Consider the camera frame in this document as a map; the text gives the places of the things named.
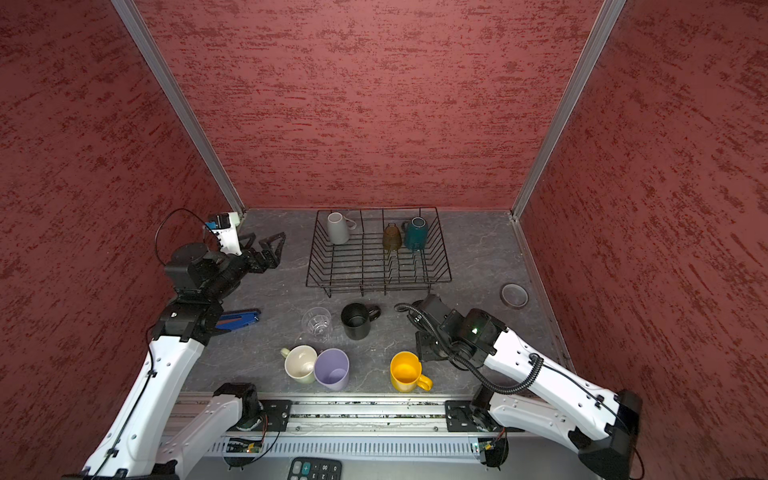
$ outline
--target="red textured wall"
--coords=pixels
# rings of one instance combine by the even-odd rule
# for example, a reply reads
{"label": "red textured wall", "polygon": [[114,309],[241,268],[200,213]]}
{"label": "red textured wall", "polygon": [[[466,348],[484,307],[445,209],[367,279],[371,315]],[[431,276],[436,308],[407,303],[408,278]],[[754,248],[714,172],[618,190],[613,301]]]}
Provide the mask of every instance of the red textured wall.
{"label": "red textured wall", "polygon": [[768,477],[767,112],[767,3],[630,0],[524,212],[646,478]]}
{"label": "red textured wall", "polygon": [[[225,203],[109,2],[5,2],[0,84],[0,477],[58,478],[106,433],[170,299],[155,226]],[[166,254],[200,230],[168,233]]]}
{"label": "red textured wall", "polygon": [[508,208],[601,0],[137,0],[249,207]]}

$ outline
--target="dish rack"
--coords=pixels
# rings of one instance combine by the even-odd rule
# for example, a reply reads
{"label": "dish rack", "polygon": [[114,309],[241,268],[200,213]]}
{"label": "dish rack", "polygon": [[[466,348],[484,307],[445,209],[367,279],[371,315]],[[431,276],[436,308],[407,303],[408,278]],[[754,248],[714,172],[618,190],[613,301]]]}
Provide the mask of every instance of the dish rack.
{"label": "dish rack", "polygon": [[[326,220],[340,211],[357,223],[349,231],[349,241],[334,245],[328,236]],[[383,246],[384,229],[397,225],[405,239],[402,223],[421,217],[429,226],[424,250],[406,247],[387,252]],[[445,251],[437,208],[385,208],[362,210],[318,210],[310,251],[306,285],[322,288],[328,297],[334,292],[427,290],[434,283],[451,281],[451,267]]]}

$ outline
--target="white mug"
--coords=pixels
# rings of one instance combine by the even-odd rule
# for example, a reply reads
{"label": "white mug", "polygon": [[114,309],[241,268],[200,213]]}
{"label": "white mug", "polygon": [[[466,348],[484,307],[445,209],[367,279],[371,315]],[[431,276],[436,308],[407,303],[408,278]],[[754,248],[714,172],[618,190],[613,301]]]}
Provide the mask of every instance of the white mug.
{"label": "white mug", "polygon": [[317,352],[309,345],[299,345],[293,350],[281,349],[280,354],[285,358],[285,369],[288,376],[298,383],[315,381],[315,362]]}
{"label": "white mug", "polygon": [[354,220],[344,217],[339,212],[333,212],[328,216],[328,236],[334,245],[347,243],[349,241],[349,231],[356,228],[357,223]]}

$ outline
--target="cup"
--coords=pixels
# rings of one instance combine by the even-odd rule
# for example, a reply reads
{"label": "cup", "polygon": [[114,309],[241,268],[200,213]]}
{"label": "cup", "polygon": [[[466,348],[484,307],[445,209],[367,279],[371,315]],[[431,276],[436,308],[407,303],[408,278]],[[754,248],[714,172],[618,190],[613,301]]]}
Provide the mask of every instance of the cup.
{"label": "cup", "polygon": [[344,217],[339,212],[333,212],[328,216],[328,237],[334,245],[343,245],[349,241],[349,231],[355,230],[357,223]]}
{"label": "cup", "polygon": [[400,236],[400,229],[394,223],[387,225],[384,229],[384,238],[382,239],[384,250],[391,252],[402,247],[402,237]]}
{"label": "cup", "polygon": [[315,379],[334,392],[345,389],[349,383],[349,357],[339,349],[320,353],[315,361]]}
{"label": "cup", "polygon": [[321,306],[310,308],[304,313],[301,323],[318,342],[325,342],[331,337],[331,313]]}
{"label": "cup", "polygon": [[344,332],[353,340],[362,340],[371,332],[371,322],[382,314],[380,307],[365,306],[362,303],[350,303],[341,311],[341,323]]}
{"label": "cup", "polygon": [[431,379],[422,375],[419,358],[410,352],[400,352],[392,358],[389,364],[389,379],[395,390],[403,393],[412,392],[416,386],[429,391],[433,385]]}
{"label": "cup", "polygon": [[288,376],[298,383],[315,381],[315,362],[317,352],[309,345],[299,345],[293,350],[281,349],[280,354],[285,358],[285,369]]}
{"label": "cup", "polygon": [[402,223],[402,231],[406,232],[406,248],[415,250],[424,250],[427,244],[427,233],[429,228],[427,222],[421,217],[413,217],[410,221]]}

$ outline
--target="purple mug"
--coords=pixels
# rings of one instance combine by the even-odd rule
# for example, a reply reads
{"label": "purple mug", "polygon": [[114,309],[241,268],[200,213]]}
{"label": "purple mug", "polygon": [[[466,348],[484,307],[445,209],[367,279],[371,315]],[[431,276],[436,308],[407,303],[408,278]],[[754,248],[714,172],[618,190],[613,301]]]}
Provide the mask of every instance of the purple mug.
{"label": "purple mug", "polygon": [[328,349],[315,360],[315,380],[338,392],[349,383],[349,357],[339,349]]}

